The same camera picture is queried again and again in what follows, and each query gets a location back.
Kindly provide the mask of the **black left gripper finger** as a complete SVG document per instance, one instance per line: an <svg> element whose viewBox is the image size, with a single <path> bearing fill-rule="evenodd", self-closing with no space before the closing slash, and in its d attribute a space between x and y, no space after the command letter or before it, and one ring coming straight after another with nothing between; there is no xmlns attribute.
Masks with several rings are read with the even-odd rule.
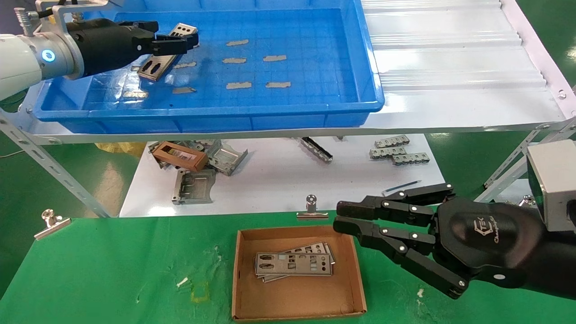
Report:
<svg viewBox="0 0 576 324"><path fill-rule="evenodd" d="M187 43L183 40L152 41L134 47L134 51L140 55L152 54L156 56L185 54L188 50Z"/></svg>
<svg viewBox="0 0 576 324"><path fill-rule="evenodd" d="M177 24L167 35L158 34L160 29L157 21L134 21L132 27L132 46L150 43L152 41L186 41L188 48L199 45L197 27L183 23Z"/></svg>

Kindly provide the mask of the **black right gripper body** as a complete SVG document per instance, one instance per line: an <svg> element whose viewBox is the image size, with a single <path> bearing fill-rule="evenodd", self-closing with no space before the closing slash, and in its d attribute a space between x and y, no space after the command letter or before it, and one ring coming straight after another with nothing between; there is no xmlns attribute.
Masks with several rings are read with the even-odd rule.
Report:
<svg viewBox="0 0 576 324"><path fill-rule="evenodd" d="M454 198L436 214L436 262L467 281L527 286L527 261L544 234L535 209Z"/></svg>

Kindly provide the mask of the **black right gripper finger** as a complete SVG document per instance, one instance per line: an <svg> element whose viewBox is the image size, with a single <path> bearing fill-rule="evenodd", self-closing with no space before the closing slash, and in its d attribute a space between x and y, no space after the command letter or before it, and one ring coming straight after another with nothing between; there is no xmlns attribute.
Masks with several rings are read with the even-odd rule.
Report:
<svg viewBox="0 0 576 324"><path fill-rule="evenodd" d="M451 299L458 299L468 289L467 279L430 258L437 250L437 238L432 234L379 226L369 220L343 216L335 218L333 229L356 237L363 248L382 252L395 264Z"/></svg>
<svg viewBox="0 0 576 324"><path fill-rule="evenodd" d="M434 210L430 205L452 199L454 186L441 183L401 190L389 196L366 196L360 202L339 201L337 215L362 220L386 220L415 226L429 226Z"/></svg>

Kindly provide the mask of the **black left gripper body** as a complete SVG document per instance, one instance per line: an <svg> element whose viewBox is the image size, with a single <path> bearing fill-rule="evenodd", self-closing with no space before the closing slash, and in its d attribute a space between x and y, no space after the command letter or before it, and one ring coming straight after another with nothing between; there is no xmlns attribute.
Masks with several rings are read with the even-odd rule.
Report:
<svg viewBox="0 0 576 324"><path fill-rule="evenodd" d="M67 31L80 50L84 63L83 77L116 70L136 60L133 26L98 18L80 23L68 22Z"/></svg>

